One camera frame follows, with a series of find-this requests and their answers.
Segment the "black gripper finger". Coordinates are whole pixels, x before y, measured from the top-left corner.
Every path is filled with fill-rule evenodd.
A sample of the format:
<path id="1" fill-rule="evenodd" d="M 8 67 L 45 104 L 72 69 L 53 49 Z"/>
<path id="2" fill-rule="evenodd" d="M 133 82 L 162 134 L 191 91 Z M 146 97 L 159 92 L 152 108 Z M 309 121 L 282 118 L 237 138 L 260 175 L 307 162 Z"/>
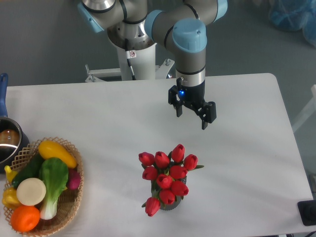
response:
<path id="1" fill-rule="evenodd" d="M 215 102 L 192 103 L 189 108 L 201 119 L 201 128 L 205 130 L 209 123 L 213 123 L 217 118 Z"/>
<path id="2" fill-rule="evenodd" d="M 173 106 L 173 108 L 176 110 L 176 116 L 180 117 L 182 115 L 182 101 L 177 99 L 178 95 L 178 89 L 177 86 L 172 86 L 168 90 L 168 103 Z"/>

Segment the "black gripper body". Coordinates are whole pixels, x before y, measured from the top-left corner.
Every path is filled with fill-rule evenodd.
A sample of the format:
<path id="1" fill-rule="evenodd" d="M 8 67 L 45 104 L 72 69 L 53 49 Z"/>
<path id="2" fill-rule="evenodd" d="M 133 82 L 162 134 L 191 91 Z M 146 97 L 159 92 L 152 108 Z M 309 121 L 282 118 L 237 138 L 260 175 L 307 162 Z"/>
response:
<path id="1" fill-rule="evenodd" d="M 185 105 L 187 108 L 192 110 L 200 110 L 205 103 L 204 95 L 205 95 L 205 82 L 203 81 L 201 84 L 196 86 L 184 86 L 182 85 L 181 80 L 176 81 L 177 86 L 177 95 L 179 97 L 179 101 L 177 101 L 176 109 L 182 105 Z"/>

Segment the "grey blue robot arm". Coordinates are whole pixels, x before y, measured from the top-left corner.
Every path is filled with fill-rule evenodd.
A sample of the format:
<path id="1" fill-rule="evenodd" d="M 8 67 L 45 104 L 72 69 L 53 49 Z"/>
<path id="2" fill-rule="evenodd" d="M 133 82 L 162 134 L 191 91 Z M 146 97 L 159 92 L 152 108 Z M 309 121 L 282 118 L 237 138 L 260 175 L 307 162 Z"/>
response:
<path id="1" fill-rule="evenodd" d="M 148 11 L 145 0 L 81 0 L 78 10 L 93 31 L 106 31 L 111 43 L 124 53 L 163 46 L 175 57 L 176 84 L 168 102 L 182 114 L 195 112 L 202 128 L 216 119 L 216 105 L 205 94 L 206 26 L 225 15 L 225 0 L 185 0 L 174 10 Z"/>

